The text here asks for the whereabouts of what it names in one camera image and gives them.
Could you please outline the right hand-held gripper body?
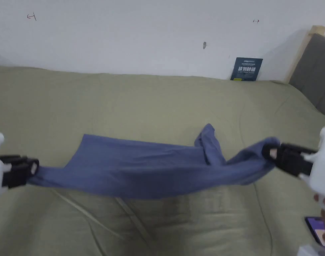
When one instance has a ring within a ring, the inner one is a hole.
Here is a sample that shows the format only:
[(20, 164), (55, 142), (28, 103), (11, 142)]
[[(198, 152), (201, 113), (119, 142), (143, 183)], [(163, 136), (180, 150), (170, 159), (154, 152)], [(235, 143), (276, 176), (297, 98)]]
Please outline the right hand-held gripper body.
[(318, 195), (318, 203), (325, 211), (325, 127), (320, 132), (320, 142), (317, 153), (301, 153), (306, 162), (312, 163), (309, 175), (299, 177)]

